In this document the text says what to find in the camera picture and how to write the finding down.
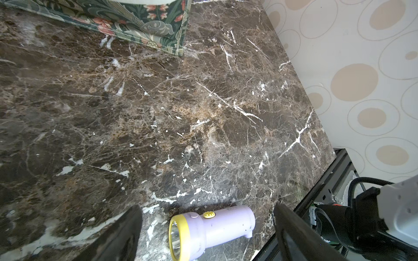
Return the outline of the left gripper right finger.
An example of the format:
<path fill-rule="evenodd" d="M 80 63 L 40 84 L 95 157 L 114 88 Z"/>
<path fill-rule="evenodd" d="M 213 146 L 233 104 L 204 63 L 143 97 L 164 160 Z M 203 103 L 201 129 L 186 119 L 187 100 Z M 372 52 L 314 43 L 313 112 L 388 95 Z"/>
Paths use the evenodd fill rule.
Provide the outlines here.
<path fill-rule="evenodd" d="M 283 261 L 345 261 L 294 211 L 277 202 L 273 210 L 275 236 Z"/>

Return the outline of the purple flashlight bottom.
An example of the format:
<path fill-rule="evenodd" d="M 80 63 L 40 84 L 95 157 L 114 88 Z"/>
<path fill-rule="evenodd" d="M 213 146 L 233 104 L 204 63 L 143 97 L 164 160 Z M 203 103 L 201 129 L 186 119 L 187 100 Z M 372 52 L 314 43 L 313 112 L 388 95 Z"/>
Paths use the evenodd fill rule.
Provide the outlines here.
<path fill-rule="evenodd" d="M 171 257 L 174 261 L 194 261 L 208 248 L 240 237 L 251 238 L 255 225 L 255 215 L 248 206 L 175 215 L 168 229 Z"/>

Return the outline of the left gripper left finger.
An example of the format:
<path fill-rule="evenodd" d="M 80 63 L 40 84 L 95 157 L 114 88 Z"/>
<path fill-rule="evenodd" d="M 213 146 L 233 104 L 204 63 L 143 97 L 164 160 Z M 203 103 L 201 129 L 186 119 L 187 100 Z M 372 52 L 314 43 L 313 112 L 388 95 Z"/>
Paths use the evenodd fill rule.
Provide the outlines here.
<path fill-rule="evenodd" d="M 142 210 L 130 207 L 91 245 L 84 249 L 75 261 L 133 261 L 142 230 Z"/>

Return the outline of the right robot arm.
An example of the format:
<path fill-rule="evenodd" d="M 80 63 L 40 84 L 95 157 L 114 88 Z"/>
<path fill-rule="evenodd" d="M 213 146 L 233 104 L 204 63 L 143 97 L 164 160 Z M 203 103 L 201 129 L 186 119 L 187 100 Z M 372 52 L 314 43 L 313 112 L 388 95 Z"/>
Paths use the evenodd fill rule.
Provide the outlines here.
<path fill-rule="evenodd" d="M 393 183 L 360 177 L 348 186 L 347 204 L 314 203 L 316 233 L 346 259 L 350 252 L 369 261 L 418 258 L 418 178 Z"/>

